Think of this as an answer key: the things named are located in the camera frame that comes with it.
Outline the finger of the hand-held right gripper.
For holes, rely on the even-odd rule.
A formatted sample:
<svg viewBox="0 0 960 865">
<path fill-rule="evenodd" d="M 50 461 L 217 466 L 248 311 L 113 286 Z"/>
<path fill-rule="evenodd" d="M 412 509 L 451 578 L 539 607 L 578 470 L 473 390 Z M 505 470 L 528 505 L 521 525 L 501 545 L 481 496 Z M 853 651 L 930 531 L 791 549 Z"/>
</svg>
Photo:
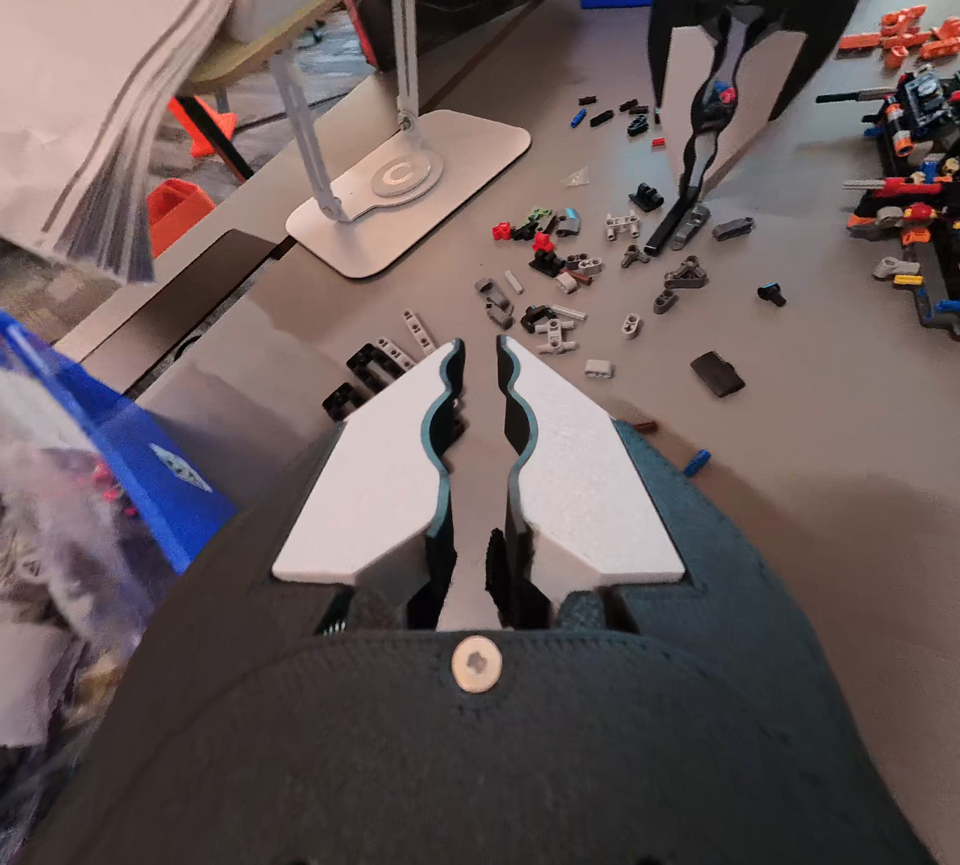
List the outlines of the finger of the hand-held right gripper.
<svg viewBox="0 0 960 865">
<path fill-rule="evenodd" d="M 800 53 L 805 31 L 763 8 L 731 8 L 713 67 L 692 109 L 692 188 L 704 197 L 766 129 Z"/>
<path fill-rule="evenodd" d="M 728 50 L 728 13 L 675 28 L 667 56 L 667 158 L 678 198 L 699 201 L 728 117 L 707 113 Z"/>
</svg>

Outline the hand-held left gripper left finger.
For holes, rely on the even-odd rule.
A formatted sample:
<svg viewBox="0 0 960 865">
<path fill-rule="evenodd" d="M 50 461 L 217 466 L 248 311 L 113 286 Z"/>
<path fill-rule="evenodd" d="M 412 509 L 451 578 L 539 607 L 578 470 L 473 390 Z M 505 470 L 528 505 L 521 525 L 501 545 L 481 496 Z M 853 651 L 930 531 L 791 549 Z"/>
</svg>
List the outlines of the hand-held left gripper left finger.
<svg viewBox="0 0 960 865">
<path fill-rule="evenodd" d="M 378 593 L 436 629 L 457 562 L 450 472 L 466 346 L 444 343 L 351 412 L 271 566 L 285 583 Z"/>
</svg>

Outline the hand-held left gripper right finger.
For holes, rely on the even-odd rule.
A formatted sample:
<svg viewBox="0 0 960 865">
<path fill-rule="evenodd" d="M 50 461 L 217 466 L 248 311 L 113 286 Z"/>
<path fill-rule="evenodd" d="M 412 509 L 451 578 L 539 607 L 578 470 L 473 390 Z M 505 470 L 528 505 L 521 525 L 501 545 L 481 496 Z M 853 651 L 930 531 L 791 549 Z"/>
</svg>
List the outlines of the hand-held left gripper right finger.
<svg viewBox="0 0 960 865">
<path fill-rule="evenodd" d="M 687 569 L 617 421 L 515 338 L 496 345 L 515 452 L 486 552 L 502 625 L 548 628 L 576 593 L 673 586 Z"/>
</svg>

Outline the pile of lego pins and axles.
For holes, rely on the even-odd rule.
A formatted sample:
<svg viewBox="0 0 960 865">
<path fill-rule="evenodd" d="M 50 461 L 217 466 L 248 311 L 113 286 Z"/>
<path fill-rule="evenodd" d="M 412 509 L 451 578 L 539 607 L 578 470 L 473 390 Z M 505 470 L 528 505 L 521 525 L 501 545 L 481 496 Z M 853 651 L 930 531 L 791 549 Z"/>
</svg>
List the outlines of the pile of lego pins and axles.
<svg viewBox="0 0 960 865">
<path fill-rule="evenodd" d="M 715 79 L 712 87 L 700 105 L 701 130 L 706 132 L 720 131 L 731 120 L 738 103 L 738 91 L 730 83 Z M 589 114 L 591 108 L 598 104 L 594 95 L 582 96 L 579 99 L 579 110 L 570 121 L 570 127 L 577 129 L 587 123 L 589 127 L 597 128 L 612 120 L 617 115 L 630 116 L 628 138 L 633 139 L 647 133 L 650 122 L 655 127 L 661 127 L 664 119 L 658 107 L 649 103 L 641 103 L 638 98 L 631 98 L 620 103 L 617 109 L 606 108 Z"/>
</svg>

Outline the long black lego beam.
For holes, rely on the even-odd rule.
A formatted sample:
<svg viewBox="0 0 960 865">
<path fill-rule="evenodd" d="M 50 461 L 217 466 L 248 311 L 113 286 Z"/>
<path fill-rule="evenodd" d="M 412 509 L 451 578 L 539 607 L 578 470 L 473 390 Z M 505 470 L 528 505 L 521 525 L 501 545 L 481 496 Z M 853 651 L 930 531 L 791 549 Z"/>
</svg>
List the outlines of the long black lego beam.
<svg viewBox="0 0 960 865">
<path fill-rule="evenodd" d="M 665 249 L 687 213 L 697 204 L 699 192 L 687 189 L 678 197 L 643 247 L 643 253 L 656 258 Z"/>
</svg>

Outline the cluster of orange lego pieces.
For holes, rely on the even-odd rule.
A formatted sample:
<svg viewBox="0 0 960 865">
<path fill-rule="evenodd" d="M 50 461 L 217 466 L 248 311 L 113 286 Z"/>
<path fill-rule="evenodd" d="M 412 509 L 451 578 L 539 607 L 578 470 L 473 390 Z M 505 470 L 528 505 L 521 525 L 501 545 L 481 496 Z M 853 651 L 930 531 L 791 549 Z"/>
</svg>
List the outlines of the cluster of orange lego pieces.
<svg viewBox="0 0 960 865">
<path fill-rule="evenodd" d="M 927 28 L 926 4 L 901 7 L 883 14 L 873 31 L 851 32 L 837 44 L 837 58 L 877 54 L 888 71 L 910 61 L 933 64 L 959 55 L 959 16 L 950 15 Z"/>
</svg>

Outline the partly built lego model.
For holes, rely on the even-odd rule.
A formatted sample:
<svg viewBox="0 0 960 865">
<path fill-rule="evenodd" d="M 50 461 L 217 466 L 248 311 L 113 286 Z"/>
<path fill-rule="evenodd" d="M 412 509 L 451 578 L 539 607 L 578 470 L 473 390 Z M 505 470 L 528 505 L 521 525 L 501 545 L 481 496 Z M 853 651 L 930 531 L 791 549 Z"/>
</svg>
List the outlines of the partly built lego model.
<svg viewBox="0 0 960 865">
<path fill-rule="evenodd" d="M 886 255 L 916 261 L 922 283 L 879 281 L 910 292 L 919 324 L 959 339 L 959 91 L 958 74 L 930 66 L 901 75 L 894 86 L 818 95 L 817 104 L 876 103 L 862 117 L 864 138 L 879 155 L 874 178 L 849 179 L 859 193 L 846 234 L 894 243 Z"/>
</svg>

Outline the black curved lego panel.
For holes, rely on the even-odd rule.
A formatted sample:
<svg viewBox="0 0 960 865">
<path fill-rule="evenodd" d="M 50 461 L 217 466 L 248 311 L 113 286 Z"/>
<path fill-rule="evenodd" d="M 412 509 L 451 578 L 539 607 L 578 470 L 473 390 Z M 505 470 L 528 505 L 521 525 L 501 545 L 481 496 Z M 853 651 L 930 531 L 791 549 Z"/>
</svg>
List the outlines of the black curved lego panel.
<svg viewBox="0 0 960 865">
<path fill-rule="evenodd" d="M 690 362 L 690 368 L 718 399 L 726 399 L 746 387 L 733 364 L 723 359 L 717 351 L 711 350 L 697 356 Z"/>
</svg>

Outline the black and red lego assembly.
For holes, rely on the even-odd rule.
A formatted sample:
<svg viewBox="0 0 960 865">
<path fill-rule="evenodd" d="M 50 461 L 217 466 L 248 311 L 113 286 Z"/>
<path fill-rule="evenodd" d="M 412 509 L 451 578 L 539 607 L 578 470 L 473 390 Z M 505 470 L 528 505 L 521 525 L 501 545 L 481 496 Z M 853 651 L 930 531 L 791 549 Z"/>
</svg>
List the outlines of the black and red lego assembly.
<svg viewBox="0 0 960 865">
<path fill-rule="evenodd" d="M 558 254 L 551 236 L 545 232 L 537 232 L 532 243 L 534 256 L 530 267 L 539 274 L 555 279 L 567 268 L 567 259 Z"/>
</svg>

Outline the lego instruction booklet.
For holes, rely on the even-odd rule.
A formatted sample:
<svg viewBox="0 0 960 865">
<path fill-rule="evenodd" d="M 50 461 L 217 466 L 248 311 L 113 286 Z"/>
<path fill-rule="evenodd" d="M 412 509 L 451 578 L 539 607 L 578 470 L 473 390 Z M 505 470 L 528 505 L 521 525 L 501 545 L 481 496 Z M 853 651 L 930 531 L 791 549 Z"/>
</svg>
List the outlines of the lego instruction booklet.
<svg viewBox="0 0 960 865">
<path fill-rule="evenodd" d="M 234 0 L 1 0 L 2 239 L 150 283 L 151 150 Z"/>
</svg>

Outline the white metal book stand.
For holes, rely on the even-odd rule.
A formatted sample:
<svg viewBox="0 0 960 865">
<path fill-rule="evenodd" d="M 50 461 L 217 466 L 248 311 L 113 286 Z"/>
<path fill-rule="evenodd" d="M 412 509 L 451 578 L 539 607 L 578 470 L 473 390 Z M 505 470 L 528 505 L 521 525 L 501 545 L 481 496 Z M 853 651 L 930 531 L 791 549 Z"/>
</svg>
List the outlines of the white metal book stand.
<svg viewBox="0 0 960 865">
<path fill-rule="evenodd" d="M 520 158 L 530 133 L 437 109 L 421 115 L 415 0 L 390 0 L 396 131 L 336 178 L 328 171 L 301 73 L 297 33 L 346 0 L 233 0 L 225 38 L 195 69 L 186 91 L 208 91 L 264 61 L 280 94 L 313 196 L 286 232 L 347 279 L 383 272 Z"/>
</svg>

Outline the clear plastic bag of parts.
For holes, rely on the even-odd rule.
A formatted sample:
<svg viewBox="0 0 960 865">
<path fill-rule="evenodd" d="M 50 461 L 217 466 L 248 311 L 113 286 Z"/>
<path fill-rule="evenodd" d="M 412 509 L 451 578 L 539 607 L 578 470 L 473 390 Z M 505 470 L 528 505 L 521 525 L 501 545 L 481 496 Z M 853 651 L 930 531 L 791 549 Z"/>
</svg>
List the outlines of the clear plastic bag of parts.
<svg viewBox="0 0 960 865">
<path fill-rule="evenodd" d="M 1 744 L 101 712 L 174 573 L 102 455 L 42 384 L 1 375 Z"/>
</svg>

